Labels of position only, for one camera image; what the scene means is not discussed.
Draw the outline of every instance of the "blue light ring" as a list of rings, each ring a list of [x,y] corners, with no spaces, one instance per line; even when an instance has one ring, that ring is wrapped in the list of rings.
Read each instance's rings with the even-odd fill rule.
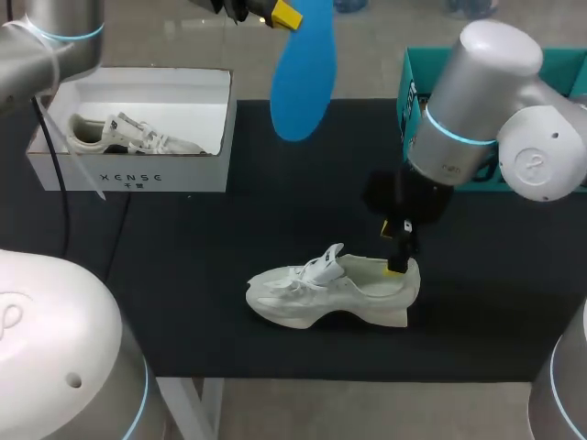
[[[140,417],[142,416],[143,412],[145,411],[145,404],[147,403],[147,396],[149,395],[149,367],[147,366],[147,360],[143,358],[143,363],[145,364],[145,390],[143,391],[143,400],[138,407],[137,415],[135,416],[135,420],[132,422],[132,425],[128,428],[127,433],[122,440],[128,440],[132,433],[137,428],[137,424],[140,421]]]
[[[38,27],[36,27],[32,23],[32,21],[30,21],[30,19],[28,19],[28,17],[27,17],[27,21],[28,21],[28,24],[32,27],[32,29],[35,32],[38,32],[40,35],[42,35],[43,37],[45,37],[47,39],[56,39],[58,41],[81,41],[83,39],[91,39],[91,38],[95,37],[96,35],[98,35],[100,32],[102,32],[102,30],[104,29],[104,23],[102,23],[102,26],[100,26],[94,32],[90,32],[89,34],[85,34],[85,35],[78,35],[75,37],[67,37],[64,35],[51,34],[50,32],[45,32],[44,30],[39,29]]]
[[[552,395],[554,396],[554,400],[557,403],[557,406],[559,407],[560,414],[562,414],[562,417],[565,419],[572,432],[575,433],[575,435],[577,435],[577,438],[579,438],[580,440],[587,440],[585,436],[581,434],[579,428],[575,426],[575,423],[572,422],[565,409],[562,407],[562,402],[560,401],[559,394],[557,393],[557,387],[554,383],[554,354],[557,352],[557,347],[559,346],[560,338],[557,344],[554,346],[554,349],[552,350],[552,356],[550,357],[550,387],[552,388]]]
[[[432,117],[432,115],[428,111],[428,106],[426,106],[425,111],[426,111],[426,116],[427,116],[428,120],[430,121],[430,124],[432,124],[432,126],[436,130],[438,130],[440,133],[447,136],[448,138],[452,138],[452,139],[457,140],[458,142],[462,142],[463,144],[469,144],[469,145],[473,145],[476,147],[487,147],[490,145],[494,145],[497,142],[496,140],[474,140],[474,139],[468,139],[463,136],[455,135],[454,133],[452,133],[452,132],[448,131],[446,128],[444,128],[441,124],[439,124],[436,121],[436,119],[434,117]]]

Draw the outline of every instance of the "shoe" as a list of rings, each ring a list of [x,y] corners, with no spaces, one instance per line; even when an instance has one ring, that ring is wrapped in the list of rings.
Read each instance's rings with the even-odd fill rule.
[[[133,121],[124,113],[110,115],[106,121],[84,119],[72,115],[67,142],[80,153],[111,152],[144,154],[206,154],[197,144],[158,133],[147,123]]]
[[[325,314],[343,310],[363,321],[407,327],[407,308],[420,290],[414,259],[405,274],[387,270],[385,259],[344,255],[331,246],[305,266],[268,270],[249,281],[247,303],[263,318],[291,328],[308,328]]]

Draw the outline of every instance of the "white shoe box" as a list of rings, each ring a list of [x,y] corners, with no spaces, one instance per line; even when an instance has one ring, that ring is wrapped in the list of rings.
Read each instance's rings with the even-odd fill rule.
[[[232,72],[213,69],[100,68],[63,83],[48,111],[64,135],[72,114],[106,120],[125,113],[159,133],[195,142],[207,155],[79,154],[102,191],[224,192],[237,112]],[[68,191],[92,191],[50,126]],[[27,156],[48,191],[59,183],[38,127]]]

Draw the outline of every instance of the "black table surface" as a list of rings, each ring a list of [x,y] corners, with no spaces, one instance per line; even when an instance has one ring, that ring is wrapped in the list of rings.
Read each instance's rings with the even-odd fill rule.
[[[59,192],[45,192],[25,155],[37,126],[32,106],[0,118],[0,248],[61,257]],[[66,259],[105,281],[124,219],[126,193],[69,192],[72,230]]]
[[[280,141],[267,102],[240,102],[228,189],[133,194],[108,286],[160,376],[532,380],[585,296],[587,197],[459,193],[422,231],[409,327],[332,313],[268,323],[247,281],[331,244],[385,257],[360,194],[401,161],[394,100],[334,101],[307,141]]]

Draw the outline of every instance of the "shoe sole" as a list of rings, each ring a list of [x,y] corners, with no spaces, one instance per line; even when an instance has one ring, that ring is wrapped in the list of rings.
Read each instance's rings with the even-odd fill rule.
[[[255,313],[259,316],[265,318],[272,323],[277,325],[283,325],[285,327],[290,328],[297,328],[300,330],[305,330],[306,328],[310,328],[316,321],[323,318],[327,314],[332,314],[333,312],[350,312],[355,316],[358,316],[360,319],[365,321],[366,323],[373,324],[373,325],[381,325],[384,327],[407,327],[407,309],[401,310],[393,310],[390,312],[373,312],[373,311],[355,311],[355,310],[333,310],[332,312],[323,313],[316,317],[307,317],[307,318],[280,318],[278,316],[271,316],[265,313],[262,313],[253,308]]]

